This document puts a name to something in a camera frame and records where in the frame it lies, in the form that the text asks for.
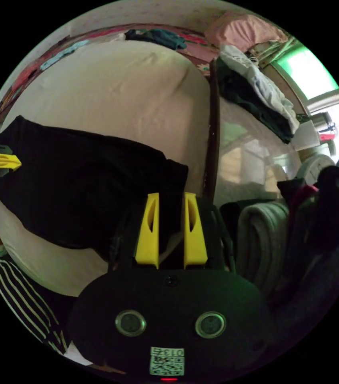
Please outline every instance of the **striped fabric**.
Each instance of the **striped fabric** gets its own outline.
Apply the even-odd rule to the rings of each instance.
[[[55,314],[27,278],[6,254],[0,255],[0,294],[18,320],[41,343],[59,354],[67,351],[70,339]]]

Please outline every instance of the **pink pillow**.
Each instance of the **pink pillow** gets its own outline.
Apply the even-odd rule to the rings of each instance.
[[[267,41],[284,43],[288,40],[282,30],[266,21],[254,15],[234,12],[225,12],[208,27],[204,35],[216,47],[220,44],[234,45],[242,52]]]

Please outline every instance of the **printed label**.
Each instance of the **printed label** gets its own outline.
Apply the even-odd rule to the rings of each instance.
[[[158,376],[184,376],[184,348],[150,349],[149,373]]]

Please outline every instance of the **beige bedsheet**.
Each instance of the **beige bedsheet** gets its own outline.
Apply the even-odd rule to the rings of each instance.
[[[2,130],[18,115],[150,145],[188,165],[186,191],[201,192],[209,84],[190,61],[170,49],[138,41],[82,47],[30,84]],[[0,237],[28,276],[61,294],[77,296],[107,272],[107,263],[93,250],[61,248],[31,234],[1,202]]]

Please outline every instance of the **black cloth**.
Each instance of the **black cloth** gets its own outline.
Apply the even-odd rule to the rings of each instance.
[[[185,49],[187,47],[182,37],[172,31],[159,28],[151,29],[143,34],[138,34],[135,29],[130,29],[125,34],[125,40],[147,41],[172,50]]]
[[[293,134],[288,120],[280,113],[267,107],[258,97],[248,81],[231,70],[221,58],[216,61],[216,75],[221,96],[251,113],[284,143],[288,144]]]
[[[304,178],[294,178],[291,180],[278,181],[277,187],[280,190],[280,193],[287,203],[288,207],[291,206],[291,201],[297,191],[299,191],[302,187],[306,186]]]
[[[0,200],[24,227],[65,248],[92,248],[107,259],[128,206],[160,193],[160,246],[180,229],[188,167],[146,145],[45,127],[18,116],[0,144],[22,166],[0,178]]]

